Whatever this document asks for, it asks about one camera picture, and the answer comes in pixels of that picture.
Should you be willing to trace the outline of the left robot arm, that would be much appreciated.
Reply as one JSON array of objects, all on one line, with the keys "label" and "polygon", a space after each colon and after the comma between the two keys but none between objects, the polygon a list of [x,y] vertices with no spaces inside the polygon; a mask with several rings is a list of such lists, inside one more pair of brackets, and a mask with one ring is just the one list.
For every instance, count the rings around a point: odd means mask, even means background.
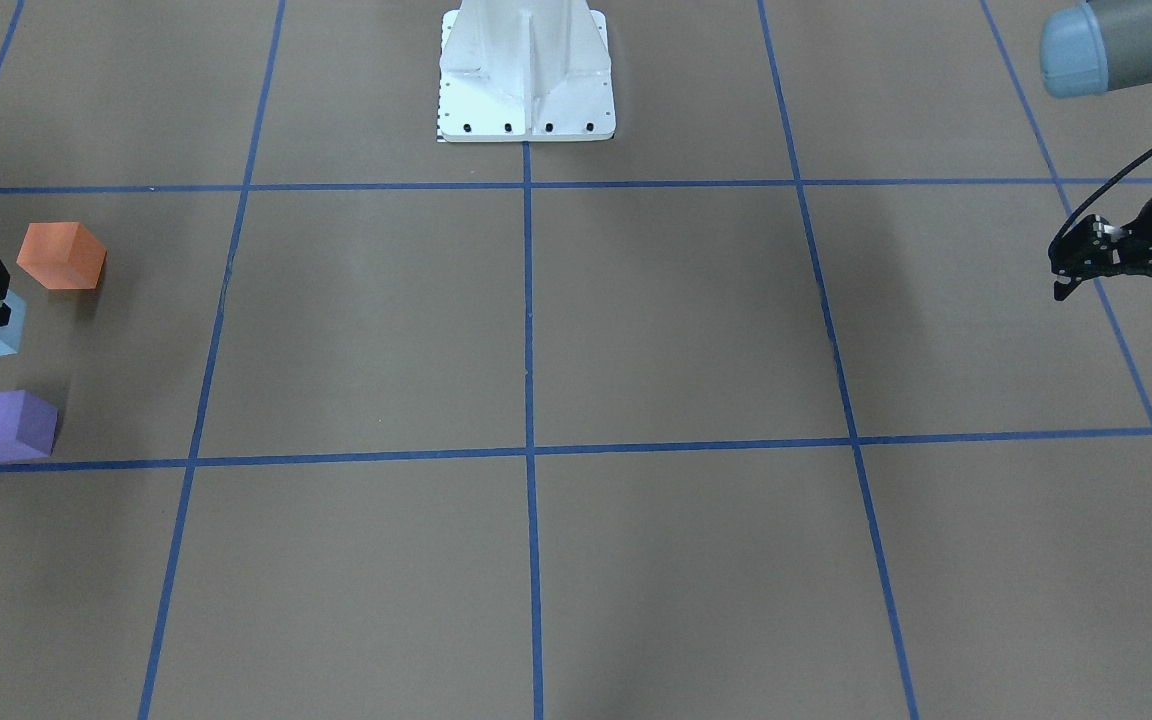
[{"label": "left robot arm", "polygon": [[[1152,1],[1082,1],[1053,13],[1039,47],[1053,97],[1152,85]],[[1152,197],[1132,222],[1111,223],[1079,205],[1049,243],[1055,300],[1096,278],[1152,278]]]}]

